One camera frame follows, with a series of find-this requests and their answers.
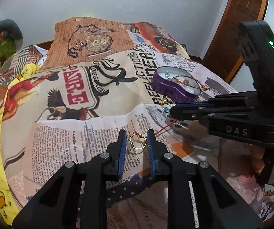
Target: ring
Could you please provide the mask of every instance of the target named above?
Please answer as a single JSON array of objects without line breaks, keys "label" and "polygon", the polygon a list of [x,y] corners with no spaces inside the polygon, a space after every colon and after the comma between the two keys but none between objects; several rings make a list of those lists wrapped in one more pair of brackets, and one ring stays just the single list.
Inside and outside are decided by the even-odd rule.
[{"label": "ring", "polygon": [[167,110],[167,108],[164,107],[164,105],[169,105],[170,108],[171,108],[171,104],[168,102],[168,99],[167,99],[167,98],[162,99],[162,101],[161,101],[161,107],[162,107],[162,111],[163,111],[164,113],[168,113],[169,110]]},{"label": "ring", "polygon": [[[145,139],[145,143],[144,143],[143,147],[141,147],[141,148],[136,148],[136,147],[133,145],[132,138],[133,138],[135,135],[141,136],[141,137],[143,137],[143,138]],[[142,149],[145,148],[146,145],[147,145],[147,138],[146,138],[144,135],[140,134],[140,133],[134,133],[132,136],[130,136],[130,137],[128,138],[128,141],[130,142],[131,147],[134,148],[134,149],[136,149],[136,150],[142,150]]]}]

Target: white wall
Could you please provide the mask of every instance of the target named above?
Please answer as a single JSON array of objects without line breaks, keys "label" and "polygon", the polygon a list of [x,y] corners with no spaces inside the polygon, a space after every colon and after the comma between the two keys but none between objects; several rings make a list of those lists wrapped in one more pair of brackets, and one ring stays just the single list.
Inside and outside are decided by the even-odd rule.
[{"label": "white wall", "polygon": [[75,16],[118,22],[148,21],[186,44],[189,54],[200,56],[223,1],[0,0],[0,18],[17,23],[23,33],[23,46],[53,40],[54,24]]},{"label": "white wall", "polygon": [[223,14],[224,14],[224,11],[225,11],[227,2],[228,2],[228,0],[222,0],[221,7],[220,7],[220,10],[219,10],[219,13],[218,13],[218,15],[217,15],[217,17],[216,17],[216,20],[215,20],[215,22],[214,22],[214,24],[213,24],[212,30],[211,30],[211,32],[210,32],[210,34],[209,34],[209,36],[208,36],[208,39],[207,39],[207,41],[206,41],[206,43],[205,43],[205,45],[204,45],[203,50],[202,50],[202,52],[201,52],[200,57],[201,57],[202,59],[205,57],[205,54],[206,54],[206,52],[207,52],[207,50],[208,50],[208,48],[209,48],[209,46],[210,46],[210,44],[211,44],[211,41],[213,40],[214,35],[216,34],[216,31],[217,31],[217,29],[218,29],[218,26],[219,26],[219,24],[220,24],[220,22],[221,22],[221,19],[222,19]]},{"label": "white wall", "polygon": [[[274,0],[269,0],[264,20],[269,24],[274,33]],[[250,69],[243,64],[230,85],[238,92],[255,90]]]}]

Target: brown door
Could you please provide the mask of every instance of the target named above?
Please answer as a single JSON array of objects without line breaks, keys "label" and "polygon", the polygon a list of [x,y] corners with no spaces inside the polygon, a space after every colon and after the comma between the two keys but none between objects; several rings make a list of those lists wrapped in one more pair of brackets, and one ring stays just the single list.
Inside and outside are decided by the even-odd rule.
[{"label": "brown door", "polygon": [[202,64],[229,82],[242,64],[236,42],[239,22],[257,20],[259,16],[262,19],[265,5],[266,0],[264,2],[263,0],[228,0],[220,25]]}]

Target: purple container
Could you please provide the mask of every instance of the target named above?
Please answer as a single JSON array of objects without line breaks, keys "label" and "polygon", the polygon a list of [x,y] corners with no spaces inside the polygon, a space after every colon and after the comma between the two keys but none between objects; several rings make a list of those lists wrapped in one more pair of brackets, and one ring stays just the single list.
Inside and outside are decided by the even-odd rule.
[{"label": "purple container", "polygon": [[[170,97],[176,103],[195,102],[201,90],[177,83],[173,77],[178,75],[192,77],[186,70],[181,68],[169,66],[159,67],[153,75],[151,87],[157,93]],[[192,86],[199,87],[199,84],[195,80],[188,77],[178,78],[181,81],[187,79]]]}]

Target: yellow fabric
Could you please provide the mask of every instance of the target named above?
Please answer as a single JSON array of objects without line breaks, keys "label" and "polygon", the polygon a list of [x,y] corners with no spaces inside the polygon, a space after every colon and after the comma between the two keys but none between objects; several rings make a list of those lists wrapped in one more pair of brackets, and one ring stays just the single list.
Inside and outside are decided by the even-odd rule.
[{"label": "yellow fabric", "polygon": [[[26,64],[23,68],[23,71],[21,72],[22,76],[21,78],[15,78],[9,85],[8,88],[14,86],[16,83],[19,83],[23,80],[26,80],[31,77],[34,73],[36,73],[39,70],[39,66],[33,63]],[[0,132],[1,132],[1,123],[2,123],[2,117],[3,117],[3,111],[4,111],[4,103],[6,101],[7,93],[4,97],[3,106],[0,109]],[[2,158],[1,158],[1,144],[0,144],[0,213],[4,219],[4,221],[8,225],[12,225],[14,218],[19,213],[19,210],[14,202],[14,199],[11,195],[6,174],[3,168],[2,164]]]}]

